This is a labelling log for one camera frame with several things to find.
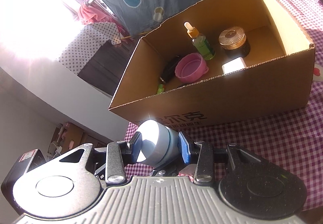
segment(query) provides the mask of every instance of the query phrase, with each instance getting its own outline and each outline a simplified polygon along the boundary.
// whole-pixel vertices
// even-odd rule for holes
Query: screw
[[[212,177],[209,176],[209,175],[198,175],[196,177],[196,180],[198,182],[207,183],[207,182],[210,182],[212,180]]]
[[[120,175],[112,175],[108,177],[108,182],[113,184],[120,184],[124,181],[124,177]]]
[[[166,171],[165,170],[161,170],[158,172],[158,175],[165,175],[166,174]]]

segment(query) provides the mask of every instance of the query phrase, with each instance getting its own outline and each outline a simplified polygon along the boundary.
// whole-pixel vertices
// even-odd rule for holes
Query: dark wooden surface
[[[112,45],[110,41],[107,41],[83,67],[78,76],[113,96],[137,42],[138,39],[135,39],[132,42]]]
[[[323,224],[323,207],[302,211],[298,216],[307,224]]]

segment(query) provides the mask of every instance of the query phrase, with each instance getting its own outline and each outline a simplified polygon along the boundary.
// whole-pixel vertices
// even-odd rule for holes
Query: white cylinder
[[[178,133],[154,120],[143,122],[137,129],[143,138],[137,162],[158,167],[178,154]]]

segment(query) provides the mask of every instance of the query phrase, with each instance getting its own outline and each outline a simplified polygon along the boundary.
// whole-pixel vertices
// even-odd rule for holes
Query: white dropper bulb
[[[194,30],[194,27],[189,22],[184,23],[184,26],[189,32]]]

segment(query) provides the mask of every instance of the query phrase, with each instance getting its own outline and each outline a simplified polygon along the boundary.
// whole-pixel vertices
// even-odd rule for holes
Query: cardboard box
[[[174,78],[155,95],[167,61],[196,52],[186,21],[206,35],[216,56],[198,82],[177,88],[181,83]],[[229,60],[218,37],[232,26],[244,28],[251,51],[244,58],[247,68],[223,75]],[[137,125],[151,118],[178,129],[304,107],[314,53],[309,35],[276,0],[203,0],[140,39],[109,110]]]

